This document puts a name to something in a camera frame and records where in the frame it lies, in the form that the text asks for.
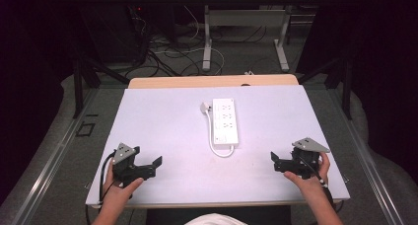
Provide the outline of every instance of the table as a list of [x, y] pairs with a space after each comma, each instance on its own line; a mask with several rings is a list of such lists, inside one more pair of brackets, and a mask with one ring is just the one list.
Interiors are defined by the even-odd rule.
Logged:
[[202, 69], [210, 70], [211, 26], [272, 26], [281, 27], [280, 36], [274, 40], [274, 45], [282, 71], [288, 72], [289, 65], [283, 50], [283, 42], [291, 13], [292, 6], [287, 6], [285, 10], [209, 10], [209, 6], [205, 6], [205, 49]]
[[[100, 167], [120, 142], [140, 146], [135, 165], [163, 156], [157, 176], [134, 192], [128, 207], [277, 205], [304, 202], [275, 172], [270, 151], [290, 159], [292, 142], [307, 136], [328, 147], [303, 86], [293, 75], [134, 79], [125, 90], [86, 204], [99, 201]], [[234, 98], [240, 145], [230, 158], [209, 148], [202, 101]], [[348, 199], [332, 154], [330, 190]]]

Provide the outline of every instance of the power cord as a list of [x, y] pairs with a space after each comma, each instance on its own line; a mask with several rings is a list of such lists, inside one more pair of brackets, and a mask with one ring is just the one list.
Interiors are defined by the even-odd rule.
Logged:
[[[104, 159], [104, 163], [102, 164], [102, 171], [101, 171], [101, 183], [100, 183], [100, 186], [99, 186], [99, 206], [100, 206], [100, 208], [99, 208], [99, 212], [101, 212], [101, 208], [102, 208], [102, 204], [104, 203], [103, 202], [103, 200], [104, 200], [104, 198], [105, 198], [105, 195], [107, 194], [107, 192], [108, 192], [108, 190], [110, 189], [110, 187], [111, 187], [111, 185], [113, 184], [111, 184], [110, 185], [110, 187], [105, 191], [105, 193], [103, 194], [103, 184], [104, 184], [104, 175], [105, 175], [105, 166], [107, 165], [107, 161], [110, 159], [110, 158], [112, 158], [112, 157], [114, 157], [114, 154], [116, 153], [116, 151], [114, 151], [113, 153], [111, 153], [111, 154], [109, 154], [108, 156], [107, 156], [107, 158], [105, 158]], [[90, 225], [90, 224], [92, 224], [91, 223], [91, 221], [90, 221], [90, 216], [89, 216], [89, 206], [86, 204], [85, 205], [85, 213], [86, 213], [86, 222], [87, 222], [87, 224], [88, 225]]]
[[200, 105], [200, 111], [201, 111], [202, 113], [206, 114], [206, 116], [208, 117], [208, 126], [209, 126], [209, 146], [210, 146], [210, 149], [212, 150], [212, 152], [213, 152], [216, 156], [221, 157], [221, 158], [228, 158], [228, 157], [230, 157], [231, 155], [233, 155], [234, 150], [235, 150], [235, 147], [234, 147], [234, 145], [231, 145], [231, 147], [230, 147], [230, 152], [229, 152], [228, 154], [220, 154], [220, 153], [216, 152], [215, 148], [213, 147], [213, 143], [212, 143], [212, 120], [211, 120], [211, 117], [210, 117], [210, 115], [209, 115], [209, 111], [210, 111], [210, 109], [211, 109], [211, 107], [210, 107], [207, 103], [202, 103], [202, 104]]

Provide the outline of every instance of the white shirt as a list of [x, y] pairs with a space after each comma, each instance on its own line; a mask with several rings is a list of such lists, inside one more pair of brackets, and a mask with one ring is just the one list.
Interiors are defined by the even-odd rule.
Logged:
[[197, 217], [185, 225], [246, 225], [246, 223], [227, 215], [211, 213]]

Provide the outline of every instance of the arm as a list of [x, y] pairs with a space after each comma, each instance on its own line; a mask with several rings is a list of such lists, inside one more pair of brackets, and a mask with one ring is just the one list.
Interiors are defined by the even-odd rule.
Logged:
[[115, 224], [120, 213], [123, 211], [130, 195], [144, 182], [143, 179], [133, 181], [126, 188], [118, 186], [118, 182], [113, 180], [113, 164], [108, 164], [107, 174], [104, 182], [104, 204], [99, 216], [96, 218], [94, 225]]
[[[322, 158], [322, 162], [320, 162], [319, 175], [328, 184], [327, 173], [330, 166], [329, 159], [325, 153], [320, 153], [320, 157]], [[310, 206], [317, 224], [342, 224], [335, 210], [332, 208], [331, 204], [329, 204], [317, 177], [303, 180], [291, 172], [285, 172], [284, 176], [299, 188]]]

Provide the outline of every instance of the power strip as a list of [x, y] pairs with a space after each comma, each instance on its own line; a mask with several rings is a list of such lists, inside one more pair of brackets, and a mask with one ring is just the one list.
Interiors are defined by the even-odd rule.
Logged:
[[238, 146], [238, 128], [233, 99], [214, 99], [213, 144], [214, 146]]

